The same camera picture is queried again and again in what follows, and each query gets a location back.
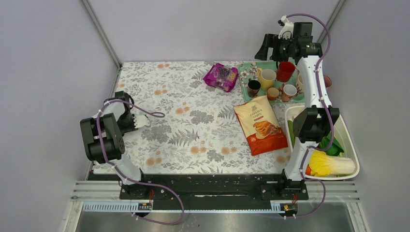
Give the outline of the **pink floral mug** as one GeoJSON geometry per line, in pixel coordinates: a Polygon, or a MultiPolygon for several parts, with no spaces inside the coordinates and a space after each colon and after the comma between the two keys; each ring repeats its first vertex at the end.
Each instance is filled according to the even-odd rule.
{"type": "Polygon", "coordinates": [[[323,79],[324,79],[325,87],[329,88],[332,85],[332,80],[327,75],[324,75],[323,79]]]}

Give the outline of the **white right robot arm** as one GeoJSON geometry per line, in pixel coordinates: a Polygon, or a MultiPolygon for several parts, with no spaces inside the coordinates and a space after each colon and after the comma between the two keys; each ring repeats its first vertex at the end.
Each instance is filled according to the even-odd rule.
{"type": "Polygon", "coordinates": [[[278,22],[279,34],[266,34],[256,53],[256,60],[288,61],[292,58],[300,72],[305,92],[305,107],[293,121],[295,144],[290,162],[283,170],[286,181],[277,186],[278,195],[289,199],[296,193],[292,181],[304,181],[307,162],[313,149],[328,134],[334,134],[334,123],[340,115],[332,106],[325,87],[322,61],[327,50],[313,42],[311,22],[291,22],[283,17],[278,22]]]}

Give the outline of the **red mug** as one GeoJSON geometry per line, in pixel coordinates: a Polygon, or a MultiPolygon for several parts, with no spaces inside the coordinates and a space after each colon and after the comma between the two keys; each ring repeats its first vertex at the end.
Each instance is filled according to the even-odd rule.
{"type": "Polygon", "coordinates": [[[277,80],[280,82],[288,82],[292,77],[296,67],[288,61],[280,62],[277,67],[277,80]]]}

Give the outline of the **small white-lined floral cup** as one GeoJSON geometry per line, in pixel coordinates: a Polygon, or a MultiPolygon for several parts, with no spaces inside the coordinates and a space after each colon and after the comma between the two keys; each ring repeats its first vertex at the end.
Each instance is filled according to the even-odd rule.
{"type": "Polygon", "coordinates": [[[281,100],[282,102],[289,102],[297,94],[297,88],[294,85],[283,84],[281,100]]]}

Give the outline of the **brown butterfly mug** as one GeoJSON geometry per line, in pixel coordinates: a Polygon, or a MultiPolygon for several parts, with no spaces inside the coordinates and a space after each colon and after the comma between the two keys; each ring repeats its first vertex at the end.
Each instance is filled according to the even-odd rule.
{"type": "Polygon", "coordinates": [[[249,78],[247,85],[247,93],[250,98],[256,97],[260,88],[261,83],[258,80],[253,80],[249,78]]]}

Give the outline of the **small orange mug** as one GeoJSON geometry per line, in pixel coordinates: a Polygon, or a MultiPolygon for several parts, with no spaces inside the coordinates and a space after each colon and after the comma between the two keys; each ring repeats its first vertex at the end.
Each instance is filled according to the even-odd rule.
{"type": "Polygon", "coordinates": [[[271,87],[266,91],[266,96],[269,101],[277,100],[279,97],[279,94],[280,94],[280,91],[275,87],[271,87]]]}

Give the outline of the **teal and cream mug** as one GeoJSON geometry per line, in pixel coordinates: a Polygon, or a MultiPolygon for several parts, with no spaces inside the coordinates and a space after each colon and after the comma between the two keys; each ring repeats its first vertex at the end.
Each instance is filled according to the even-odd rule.
{"type": "Polygon", "coordinates": [[[295,82],[295,88],[297,90],[297,95],[304,94],[304,84],[303,84],[303,78],[301,74],[298,74],[296,82],[295,82]]]}

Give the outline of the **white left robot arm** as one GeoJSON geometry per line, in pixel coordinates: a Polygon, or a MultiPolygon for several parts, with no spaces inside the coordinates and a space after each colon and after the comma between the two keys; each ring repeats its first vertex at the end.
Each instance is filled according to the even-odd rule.
{"type": "Polygon", "coordinates": [[[116,92],[104,101],[105,108],[97,114],[80,121],[86,157],[112,168],[125,185],[132,185],[132,193],[139,199],[149,195],[150,186],[142,181],[142,171],[125,155],[124,134],[137,130],[137,117],[131,112],[132,97],[116,92]]]}

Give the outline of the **yellow mug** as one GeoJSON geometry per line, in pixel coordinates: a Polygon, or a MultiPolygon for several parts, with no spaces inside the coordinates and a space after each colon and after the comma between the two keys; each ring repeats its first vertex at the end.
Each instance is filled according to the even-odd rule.
{"type": "Polygon", "coordinates": [[[261,90],[267,91],[274,85],[277,74],[272,69],[257,69],[258,80],[261,84],[261,90]]]}

